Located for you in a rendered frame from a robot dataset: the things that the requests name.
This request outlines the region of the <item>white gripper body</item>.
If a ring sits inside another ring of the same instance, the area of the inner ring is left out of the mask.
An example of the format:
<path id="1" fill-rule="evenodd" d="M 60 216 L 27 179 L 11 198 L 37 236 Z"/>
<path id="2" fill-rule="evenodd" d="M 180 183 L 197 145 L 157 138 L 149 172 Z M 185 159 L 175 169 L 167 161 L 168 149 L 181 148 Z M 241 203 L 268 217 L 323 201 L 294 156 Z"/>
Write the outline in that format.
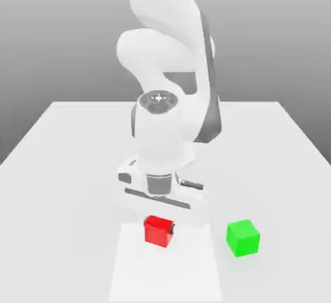
<path id="1" fill-rule="evenodd" d="M 203 191 L 180 187 L 166 196 L 149 196 L 130 188 L 124 190 L 124 206 L 140 218 L 157 216 L 176 224 L 202 225 L 208 222 L 208 203 Z"/>

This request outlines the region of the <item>small red cube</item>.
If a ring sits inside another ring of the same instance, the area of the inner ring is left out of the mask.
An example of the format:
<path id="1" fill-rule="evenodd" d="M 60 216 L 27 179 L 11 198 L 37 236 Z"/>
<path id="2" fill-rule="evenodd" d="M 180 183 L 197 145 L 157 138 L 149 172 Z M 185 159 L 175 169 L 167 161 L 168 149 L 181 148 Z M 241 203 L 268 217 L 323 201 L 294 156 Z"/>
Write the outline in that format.
<path id="1" fill-rule="evenodd" d="M 160 247 L 168 247 L 173 235 L 169 228 L 173 221 L 157 216 L 148 216 L 144 220 L 145 241 Z"/>

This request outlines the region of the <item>small green cube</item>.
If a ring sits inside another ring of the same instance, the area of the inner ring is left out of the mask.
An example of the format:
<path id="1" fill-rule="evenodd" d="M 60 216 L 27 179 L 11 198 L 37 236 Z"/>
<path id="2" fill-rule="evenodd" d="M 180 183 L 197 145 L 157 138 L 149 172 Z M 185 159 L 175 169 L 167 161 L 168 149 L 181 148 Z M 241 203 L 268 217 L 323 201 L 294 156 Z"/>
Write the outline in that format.
<path id="1" fill-rule="evenodd" d="M 260 238 L 260 232 L 249 219 L 227 224 L 226 241 L 235 257 L 257 253 Z"/>

